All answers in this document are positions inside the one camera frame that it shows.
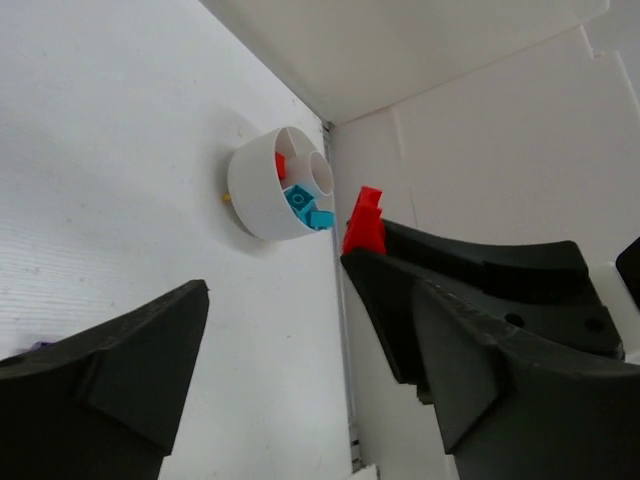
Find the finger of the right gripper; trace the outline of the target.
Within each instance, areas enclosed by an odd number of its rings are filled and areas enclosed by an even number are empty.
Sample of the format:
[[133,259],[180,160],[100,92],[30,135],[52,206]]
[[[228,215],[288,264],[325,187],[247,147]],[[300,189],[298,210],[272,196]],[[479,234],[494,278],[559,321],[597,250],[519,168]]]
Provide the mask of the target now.
[[386,257],[482,312],[575,350],[622,360],[621,336],[573,241],[489,245],[387,220]]

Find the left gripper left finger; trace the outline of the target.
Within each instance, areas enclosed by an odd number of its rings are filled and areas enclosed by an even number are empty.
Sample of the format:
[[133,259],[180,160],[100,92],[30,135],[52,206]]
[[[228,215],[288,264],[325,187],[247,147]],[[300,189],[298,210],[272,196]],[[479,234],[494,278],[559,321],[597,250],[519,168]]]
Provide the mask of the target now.
[[191,280],[1,362],[4,479],[156,479],[175,444],[209,310]]

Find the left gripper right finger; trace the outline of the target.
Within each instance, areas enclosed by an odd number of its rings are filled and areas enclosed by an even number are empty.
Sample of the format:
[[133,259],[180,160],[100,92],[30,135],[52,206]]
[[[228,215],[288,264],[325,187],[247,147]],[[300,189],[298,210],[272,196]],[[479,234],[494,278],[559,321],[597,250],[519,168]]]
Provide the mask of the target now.
[[408,340],[463,479],[635,479],[639,369],[499,317],[441,275],[354,251],[376,322]]

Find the small red lego brick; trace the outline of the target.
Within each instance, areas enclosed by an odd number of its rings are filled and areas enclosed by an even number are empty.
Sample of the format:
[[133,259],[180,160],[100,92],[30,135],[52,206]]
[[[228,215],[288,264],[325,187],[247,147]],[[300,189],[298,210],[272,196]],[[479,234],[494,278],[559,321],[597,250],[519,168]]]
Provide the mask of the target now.
[[359,192],[352,215],[347,222],[342,254],[356,249],[385,254],[385,227],[379,202],[382,191],[363,186]]

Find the teal lego brick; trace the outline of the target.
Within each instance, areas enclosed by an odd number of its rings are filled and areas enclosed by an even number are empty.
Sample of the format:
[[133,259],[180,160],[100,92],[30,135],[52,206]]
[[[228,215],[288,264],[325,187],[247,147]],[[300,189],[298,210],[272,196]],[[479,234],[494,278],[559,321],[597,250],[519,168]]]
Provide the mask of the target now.
[[287,187],[283,193],[296,217],[306,223],[309,213],[316,208],[315,197],[299,184]]

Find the large red lego brick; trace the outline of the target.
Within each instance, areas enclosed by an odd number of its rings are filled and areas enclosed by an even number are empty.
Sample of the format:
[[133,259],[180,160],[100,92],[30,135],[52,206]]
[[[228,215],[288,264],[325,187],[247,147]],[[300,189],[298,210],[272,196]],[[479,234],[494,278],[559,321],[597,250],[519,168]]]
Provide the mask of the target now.
[[287,176],[286,157],[280,152],[275,152],[275,166],[278,179],[285,180]]

